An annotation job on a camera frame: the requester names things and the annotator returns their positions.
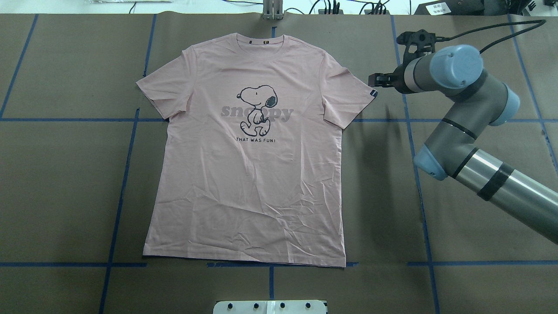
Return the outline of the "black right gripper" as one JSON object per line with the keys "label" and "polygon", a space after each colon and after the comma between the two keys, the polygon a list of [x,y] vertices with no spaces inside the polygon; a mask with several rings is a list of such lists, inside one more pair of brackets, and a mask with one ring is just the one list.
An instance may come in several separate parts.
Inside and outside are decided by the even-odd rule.
{"label": "black right gripper", "polygon": [[370,74],[368,76],[368,86],[394,88],[401,94],[409,94],[410,89],[405,82],[405,70],[406,67],[400,65],[392,73]]}

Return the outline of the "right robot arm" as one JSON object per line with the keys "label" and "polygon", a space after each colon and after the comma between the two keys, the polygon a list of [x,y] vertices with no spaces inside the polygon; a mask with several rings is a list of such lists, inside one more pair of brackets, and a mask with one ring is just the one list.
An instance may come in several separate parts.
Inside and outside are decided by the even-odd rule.
{"label": "right robot arm", "polygon": [[520,107],[519,97],[484,69],[468,44],[412,58],[392,73],[374,73],[370,87],[403,95],[441,92],[453,102],[413,163],[442,181],[452,177],[553,243],[558,239],[557,193],[476,147],[487,126],[500,126]]}

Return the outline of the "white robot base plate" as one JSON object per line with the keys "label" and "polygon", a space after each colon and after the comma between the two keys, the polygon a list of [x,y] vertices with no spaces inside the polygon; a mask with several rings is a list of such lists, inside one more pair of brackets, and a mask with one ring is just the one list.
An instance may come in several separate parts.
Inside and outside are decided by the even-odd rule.
{"label": "white robot base plate", "polygon": [[328,314],[322,300],[230,300],[215,304],[214,314]]}

